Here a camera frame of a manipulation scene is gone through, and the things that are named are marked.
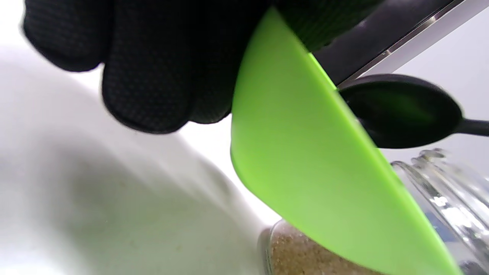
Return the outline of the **person's left hand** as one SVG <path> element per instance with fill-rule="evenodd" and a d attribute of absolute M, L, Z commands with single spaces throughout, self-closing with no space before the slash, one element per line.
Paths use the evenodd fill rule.
<path fill-rule="evenodd" d="M 122 124 L 152 134 L 231 112 L 243 54 L 277 8 L 312 52 L 358 25 L 380 0 L 26 0 L 23 31 L 57 67 L 104 65 L 102 97 Z"/>

